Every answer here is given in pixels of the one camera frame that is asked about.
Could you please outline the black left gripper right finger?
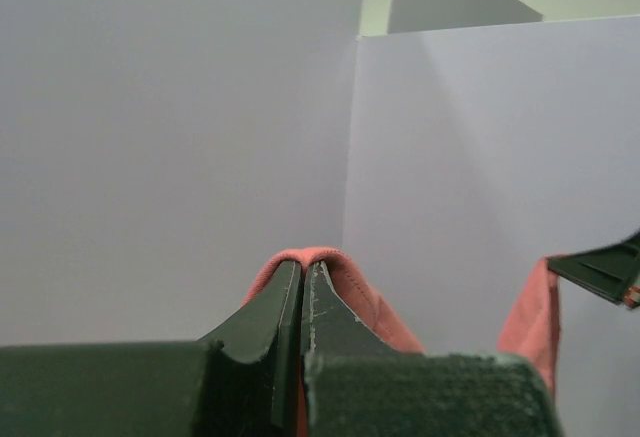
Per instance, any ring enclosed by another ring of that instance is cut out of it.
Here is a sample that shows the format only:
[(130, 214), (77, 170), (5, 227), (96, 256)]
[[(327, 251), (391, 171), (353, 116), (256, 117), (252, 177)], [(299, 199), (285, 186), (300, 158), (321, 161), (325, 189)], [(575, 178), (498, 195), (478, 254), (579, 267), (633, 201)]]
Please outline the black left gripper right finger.
[(307, 272), (303, 322), (311, 436), (547, 437), (564, 431), (542, 378), (514, 354), (401, 352)]

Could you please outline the dusty red t-shirt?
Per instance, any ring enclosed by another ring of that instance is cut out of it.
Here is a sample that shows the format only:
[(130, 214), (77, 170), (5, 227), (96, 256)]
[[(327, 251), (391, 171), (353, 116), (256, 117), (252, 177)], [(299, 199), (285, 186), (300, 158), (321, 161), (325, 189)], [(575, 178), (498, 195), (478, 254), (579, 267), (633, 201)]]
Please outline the dusty red t-shirt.
[[(253, 299), (266, 287), (277, 267), (285, 261), (300, 264), (305, 277), (313, 264), (325, 263), (338, 295), (378, 337), (401, 352), (429, 355), (383, 296), (366, 281), (358, 266), (344, 252), (337, 249), (309, 247), (277, 253), (258, 273), (248, 291), (249, 299)], [(303, 381), (309, 330), (303, 318), (302, 324), (303, 367), (299, 379), (296, 432), (300, 436), (311, 436), (307, 428)], [(495, 354), (514, 354), (530, 363), (542, 378), (554, 408), (559, 340), (558, 278), (547, 268), (546, 261), (540, 260), (510, 310), (498, 337)]]

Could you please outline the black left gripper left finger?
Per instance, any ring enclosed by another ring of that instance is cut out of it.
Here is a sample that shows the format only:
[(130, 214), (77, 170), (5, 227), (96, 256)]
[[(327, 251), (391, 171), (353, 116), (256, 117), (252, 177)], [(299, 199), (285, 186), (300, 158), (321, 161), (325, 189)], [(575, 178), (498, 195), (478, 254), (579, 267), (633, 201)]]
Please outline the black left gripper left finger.
[(195, 341), (10, 346), (5, 436), (292, 436), (302, 269), (281, 263), (250, 302)]

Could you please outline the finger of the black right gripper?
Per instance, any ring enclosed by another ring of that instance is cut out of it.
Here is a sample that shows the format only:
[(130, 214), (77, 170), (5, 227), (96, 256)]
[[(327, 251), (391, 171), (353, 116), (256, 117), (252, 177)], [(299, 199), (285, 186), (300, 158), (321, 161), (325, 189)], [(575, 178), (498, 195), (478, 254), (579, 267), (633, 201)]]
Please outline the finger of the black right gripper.
[(550, 257), (547, 268), (611, 303), (639, 308), (639, 231), (616, 244)]

